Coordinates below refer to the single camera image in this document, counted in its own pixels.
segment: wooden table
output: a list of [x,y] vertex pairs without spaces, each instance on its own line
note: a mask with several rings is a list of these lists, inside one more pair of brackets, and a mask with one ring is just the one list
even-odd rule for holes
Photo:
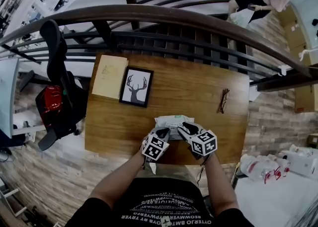
[[[218,138],[221,163],[238,162],[247,127],[249,78],[218,67],[171,58],[118,54],[129,66],[154,71],[147,108],[119,103],[91,93],[101,54],[96,57],[87,104],[85,149],[130,157],[155,126],[155,117],[185,115]],[[225,113],[217,113],[228,88]],[[199,164],[184,141],[169,141],[159,162]]]

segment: white bag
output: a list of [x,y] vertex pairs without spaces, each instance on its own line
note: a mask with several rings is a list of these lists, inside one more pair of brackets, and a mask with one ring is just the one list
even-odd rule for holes
[[254,14],[253,10],[244,9],[244,10],[230,14],[230,18],[234,25],[246,28],[253,14]]

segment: notebook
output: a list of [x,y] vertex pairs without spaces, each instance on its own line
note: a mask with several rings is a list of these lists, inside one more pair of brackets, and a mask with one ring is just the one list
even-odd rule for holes
[[119,99],[127,58],[102,55],[97,68],[92,93]]

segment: framed picture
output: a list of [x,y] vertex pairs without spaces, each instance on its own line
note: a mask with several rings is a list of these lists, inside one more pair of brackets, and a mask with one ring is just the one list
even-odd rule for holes
[[121,86],[119,102],[147,107],[154,71],[127,67]]

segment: eyeglasses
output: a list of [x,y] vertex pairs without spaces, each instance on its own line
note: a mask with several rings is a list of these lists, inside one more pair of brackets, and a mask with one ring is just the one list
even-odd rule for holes
[[220,107],[219,107],[219,112],[221,112],[222,114],[224,114],[224,109],[225,109],[225,104],[227,102],[228,99],[228,93],[229,93],[229,89],[223,89],[222,91],[222,99],[221,99],[221,103],[220,103]]

